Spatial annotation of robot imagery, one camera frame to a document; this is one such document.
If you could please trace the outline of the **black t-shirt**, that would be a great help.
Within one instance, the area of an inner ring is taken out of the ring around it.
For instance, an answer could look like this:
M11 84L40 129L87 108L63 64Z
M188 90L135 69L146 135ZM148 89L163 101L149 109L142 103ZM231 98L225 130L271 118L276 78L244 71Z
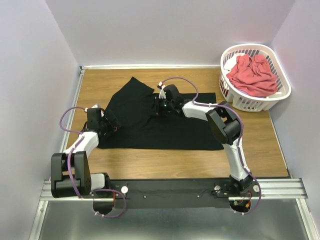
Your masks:
M111 111L121 127L101 138L100 149L222 150L207 121L169 112L156 116L154 89L132 77L110 99Z

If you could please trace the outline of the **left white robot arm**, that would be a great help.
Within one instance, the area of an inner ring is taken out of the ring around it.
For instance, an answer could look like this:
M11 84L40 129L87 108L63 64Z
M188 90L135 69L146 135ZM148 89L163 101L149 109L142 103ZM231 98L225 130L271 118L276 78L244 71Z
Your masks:
M78 107L86 113L87 120L77 133L77 140L63 152L51 157L51 194L54 198L89 196L93 192L111 188L107 173L90 173L88 157L104 140L121 128L116 115L98 104L93 107Z

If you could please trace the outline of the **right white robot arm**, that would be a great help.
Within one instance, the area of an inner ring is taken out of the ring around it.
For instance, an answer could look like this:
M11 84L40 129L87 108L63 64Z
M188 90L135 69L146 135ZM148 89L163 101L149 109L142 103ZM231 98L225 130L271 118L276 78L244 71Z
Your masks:
M253 176L246 163L242 146L244 124L239 115L226 102L201 103L194 99L184 100L174 85L157 86L158 96L155 97L155 112L161 116L175 113L184 118L194 118L208 122L211 132L218 143L222 144L230 168L230 193L240 195L246 192Z

